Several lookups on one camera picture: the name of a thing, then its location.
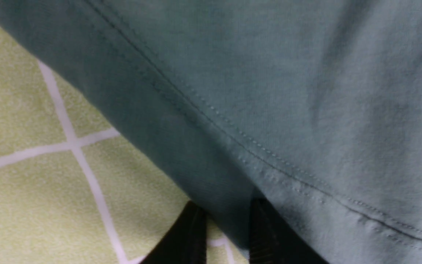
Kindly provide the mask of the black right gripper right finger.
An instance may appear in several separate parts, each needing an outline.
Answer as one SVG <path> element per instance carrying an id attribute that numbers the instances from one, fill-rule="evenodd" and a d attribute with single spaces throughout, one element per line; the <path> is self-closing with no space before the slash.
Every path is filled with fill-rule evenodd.
<path id="1" fill-rule="evenodd" d="M 266 199 L 251 203 L 250 264 L 326 264 Z"/>

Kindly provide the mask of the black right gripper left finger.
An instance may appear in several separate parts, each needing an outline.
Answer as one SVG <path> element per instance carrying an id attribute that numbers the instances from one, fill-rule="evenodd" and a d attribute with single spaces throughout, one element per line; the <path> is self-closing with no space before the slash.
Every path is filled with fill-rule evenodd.
<path id="1" fill-rule="evenodd" d="M 206 264 L 207 214 L 194 202 L 183 211 L 142 264 Z"/>

